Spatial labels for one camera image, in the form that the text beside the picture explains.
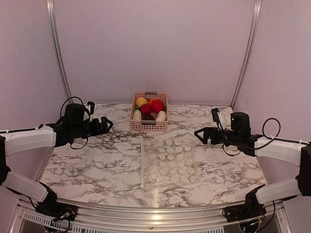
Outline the dark purple fake beet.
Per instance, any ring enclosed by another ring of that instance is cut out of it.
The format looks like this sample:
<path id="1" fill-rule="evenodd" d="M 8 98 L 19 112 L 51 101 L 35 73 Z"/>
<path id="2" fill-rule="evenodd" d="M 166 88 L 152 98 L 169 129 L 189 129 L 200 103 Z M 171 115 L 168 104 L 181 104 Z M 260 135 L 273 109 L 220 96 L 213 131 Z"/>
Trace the dark purple fake beet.
<path id="1" fill-rule="evenodd" d="M 152 115 L 143 115 L 142 120 L 155 120 L 155 118 Z"/>

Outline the yellow fake lemon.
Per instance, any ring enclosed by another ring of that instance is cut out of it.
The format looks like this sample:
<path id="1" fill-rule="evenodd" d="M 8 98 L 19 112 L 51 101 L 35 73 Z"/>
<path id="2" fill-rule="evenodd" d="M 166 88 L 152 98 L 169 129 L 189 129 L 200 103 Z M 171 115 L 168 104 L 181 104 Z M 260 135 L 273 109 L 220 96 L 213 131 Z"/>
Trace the yellow fake lemon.
<path id="1" fill-rule="evenodd" d="M 148 104 L 148 100 L 144 97 L 138 97 L 136 100 L 136 106 L 140 108 L 141 106 Z"/>

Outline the red fake apple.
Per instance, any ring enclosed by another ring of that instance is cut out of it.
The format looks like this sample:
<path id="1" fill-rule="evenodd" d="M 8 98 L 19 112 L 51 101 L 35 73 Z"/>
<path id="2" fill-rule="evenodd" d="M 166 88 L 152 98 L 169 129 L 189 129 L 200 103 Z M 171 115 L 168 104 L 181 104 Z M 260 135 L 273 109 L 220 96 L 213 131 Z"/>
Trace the red fake apple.
<path id="1" fill-rule="evenodd" d="M 150 115 L 152 112 L 152 108 L 149 104 L 145 104 L 145 105 L 141 106 L 140 111 L 141 111 L 142 115 Z"/>

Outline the clear zip top bag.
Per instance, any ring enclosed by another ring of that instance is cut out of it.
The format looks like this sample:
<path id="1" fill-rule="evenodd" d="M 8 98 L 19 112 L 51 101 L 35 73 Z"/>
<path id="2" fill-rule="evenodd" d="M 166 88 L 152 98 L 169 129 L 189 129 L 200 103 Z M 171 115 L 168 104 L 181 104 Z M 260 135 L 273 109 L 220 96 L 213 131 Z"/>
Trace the clear zip top bag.
<path id="1" fill-rule="evenodd" d="M 194 158 L 196 145 L 192 141 L 142 138 L 140 148 L 140 181 L 145 189 L 192 185 L 199 181 Z"/>

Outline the orange fake orange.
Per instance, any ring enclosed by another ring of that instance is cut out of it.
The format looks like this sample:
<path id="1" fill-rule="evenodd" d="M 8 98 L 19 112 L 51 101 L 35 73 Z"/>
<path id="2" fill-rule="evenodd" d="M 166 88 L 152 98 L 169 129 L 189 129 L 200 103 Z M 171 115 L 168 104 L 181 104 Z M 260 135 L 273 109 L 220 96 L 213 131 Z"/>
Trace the orange fake orange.
<path id="1" fill-rule="evenodd" d="M 151 105 L 152 102 L 153 102 L 154 100 L 156 100 L 156 98 L 150 98 L 150 99 L 148 99 L 148 104 Z"/>

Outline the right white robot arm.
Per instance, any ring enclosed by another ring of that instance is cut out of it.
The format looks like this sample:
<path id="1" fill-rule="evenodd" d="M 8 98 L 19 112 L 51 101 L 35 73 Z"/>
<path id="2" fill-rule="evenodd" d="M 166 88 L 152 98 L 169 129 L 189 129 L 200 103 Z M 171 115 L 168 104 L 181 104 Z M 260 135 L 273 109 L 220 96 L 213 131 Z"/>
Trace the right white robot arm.
<path id="1" fill-rule="evenodd" d="M 247 219 L 266 213 L 265 204 L 276 200 L 290 200 L 311 195 L 311 144 L 281 139 L 278 135 L 251 134 L 249 115 L 233 112 L 230 129 L 220 120 L 220 112 L 212 109 L 216 127 L 204 127 L 194 132 L 203 143 L 234 146 L 240 153 L 257 158 L 264 168 L 267 185 L 260 185 L 245 195 L 243 204 L 223 209 L 227 221 Z"/>

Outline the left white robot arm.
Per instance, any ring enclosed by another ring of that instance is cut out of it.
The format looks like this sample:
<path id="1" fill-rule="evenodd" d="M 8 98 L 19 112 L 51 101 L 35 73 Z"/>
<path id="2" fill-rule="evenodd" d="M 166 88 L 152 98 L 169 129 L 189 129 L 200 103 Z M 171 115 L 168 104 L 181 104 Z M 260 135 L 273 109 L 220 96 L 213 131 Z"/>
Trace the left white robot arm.
<path id="1" fill-rule="evenodd" d="M 35 174 L 48 156 L 74 140 L 99 136 L 112 129 L 106 117 L 93 118 L 95 105 L 71 103 L 61 107 L 56 123 L 36 128 L 6 130 L 0 133 L 0 184 L 15 194 L 27 197 L 35 210 L 49 216 L 73 215 L 75 207 L 60 203 L 57 194 L 46 184 L 36 181 Z"/>

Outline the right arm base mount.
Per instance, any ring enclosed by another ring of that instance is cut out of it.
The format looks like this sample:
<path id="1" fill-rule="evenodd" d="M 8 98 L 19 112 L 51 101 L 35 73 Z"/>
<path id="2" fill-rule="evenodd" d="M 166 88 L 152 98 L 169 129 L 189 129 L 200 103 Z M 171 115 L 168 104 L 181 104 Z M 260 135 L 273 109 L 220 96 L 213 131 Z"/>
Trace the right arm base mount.
<path id="1" fill-rule="evenodd" d="M 264 216 L 266 213 L 264 205 L 249 207 L 246 204 L 227 206 L 222 211 L 222 215 L 226 218 L 227 222 L 235 222 L 258 216 Z"/>

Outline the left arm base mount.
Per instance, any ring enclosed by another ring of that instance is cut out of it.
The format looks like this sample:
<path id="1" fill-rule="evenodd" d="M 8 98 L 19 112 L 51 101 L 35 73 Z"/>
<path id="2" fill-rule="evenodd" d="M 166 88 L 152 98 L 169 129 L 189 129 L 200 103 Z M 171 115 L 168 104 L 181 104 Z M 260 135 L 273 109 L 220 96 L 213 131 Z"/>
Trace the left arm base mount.
<path id="1" fill-rule="evenodd" d="M 39 203 L 35 211 L 53 217 L 54 221 L 69 220 L 74 221 L 76 218 L 78 207 L 67 203 L 55 202 L 52 204 Z"/>

